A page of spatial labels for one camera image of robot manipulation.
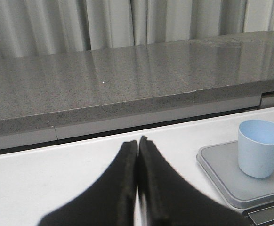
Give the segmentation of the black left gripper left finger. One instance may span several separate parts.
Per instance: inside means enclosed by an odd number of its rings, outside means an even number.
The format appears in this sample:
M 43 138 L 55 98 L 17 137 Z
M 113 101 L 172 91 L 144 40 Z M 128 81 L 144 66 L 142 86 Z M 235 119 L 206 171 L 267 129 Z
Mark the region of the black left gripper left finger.
M 83 193 L 44 216 L 40 226 L 132 226 L 137 142 L 124 142 L 104 173 Z

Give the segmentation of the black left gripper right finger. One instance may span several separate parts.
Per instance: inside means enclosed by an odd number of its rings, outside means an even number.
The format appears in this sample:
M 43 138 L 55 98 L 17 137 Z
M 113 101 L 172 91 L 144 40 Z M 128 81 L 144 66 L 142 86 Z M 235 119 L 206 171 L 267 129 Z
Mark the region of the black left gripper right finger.
M 147 226 L 248 225 L 241 214 L 184 180 L 145 136 L 139 142 L 138 193 Z

